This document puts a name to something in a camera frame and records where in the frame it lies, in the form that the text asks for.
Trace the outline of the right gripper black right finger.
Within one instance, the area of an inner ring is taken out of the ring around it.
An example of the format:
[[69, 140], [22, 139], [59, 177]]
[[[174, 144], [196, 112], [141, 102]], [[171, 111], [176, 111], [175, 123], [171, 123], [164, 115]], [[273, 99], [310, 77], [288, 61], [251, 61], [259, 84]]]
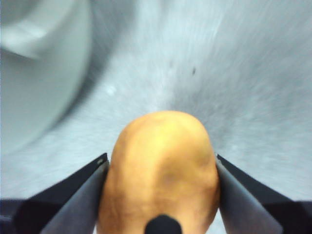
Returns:
[[228, 234], [310, 234], [312, 202], [292, 200], [216, 156], [219, 210]]

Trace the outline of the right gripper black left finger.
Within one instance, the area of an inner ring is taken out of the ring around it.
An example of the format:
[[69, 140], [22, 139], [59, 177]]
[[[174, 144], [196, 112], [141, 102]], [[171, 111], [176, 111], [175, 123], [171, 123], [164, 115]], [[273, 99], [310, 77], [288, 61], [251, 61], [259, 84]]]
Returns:
[[104, 153], [27, 199], [0, 200], [2, 234], [91, 234], [109, 161]]

